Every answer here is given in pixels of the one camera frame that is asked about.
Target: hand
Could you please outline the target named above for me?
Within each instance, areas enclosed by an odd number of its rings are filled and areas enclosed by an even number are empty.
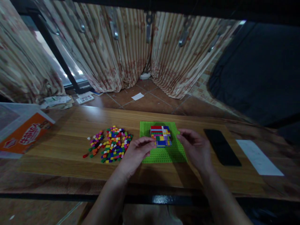
[[[155,140],[150,137],[141,137],[132,141],[121,160],[119,167],[130,178],[144,158],[150,156],[150,150],[156,148]]]
[[[201,172],[209,172],[213,169],[210,157],[209,141],[194,130],[179,129],[178,140],[183,145],[191,163]]]

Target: green baseplate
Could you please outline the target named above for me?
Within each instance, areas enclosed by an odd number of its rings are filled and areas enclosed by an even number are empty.
[[[151,126],[168,126],[172,137],[172,146],[165,148],[155,148],[150,152],[142,163],[184,163],[187,162],[184,148],[177,139],[177,130],[174,122],[140,122],[140,137],[150,137]]]

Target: striped curtain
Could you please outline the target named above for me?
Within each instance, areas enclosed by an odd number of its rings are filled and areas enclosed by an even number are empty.
[[[151,57],[153,82],[168,96],[181,99],[197,82],[240,21],[226,27],[211,52],[211,43],[220,28],[218,18],[197,16],[192,19],[186,44],[179,47],[184,17],[181,14],[158,12],[155,19]]]
[[[217,18],[193,18],[187,42],[179,47],[184,22],[181,14],[156,12],[151,27],[152,41],[147,44],[143,10],[116,8],[119,39],[114,40],[107,7],[75,3],[86,28],[81,33],[78,24],[73,24],[73,10],[64,1],[44,0],[44,3],[50,12],[44,15],[48,17],[47,22],[59,28],[65,48],[98,92],[130,88],[143,72],[150,72],[153,82],[168,96],[181,99],[238,25],[228,26],[208,53],[219,28]]]
[[[9,0],[0,1],[0,94],[18,103],[40,103],[65,94],[38,41]]]

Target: left hand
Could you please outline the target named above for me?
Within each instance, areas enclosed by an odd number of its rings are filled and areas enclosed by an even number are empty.
[[[153,148],[156,148],[153,138],[141,137],[132,141],[118,166],[120,171],[130,178],[143,159],[150,156],[150,150]]]

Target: black phone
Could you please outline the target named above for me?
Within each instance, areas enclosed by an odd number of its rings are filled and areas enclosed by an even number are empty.
[[[204,129],[220,163],[224,166],[242,166],[238,157],[219,130]]]

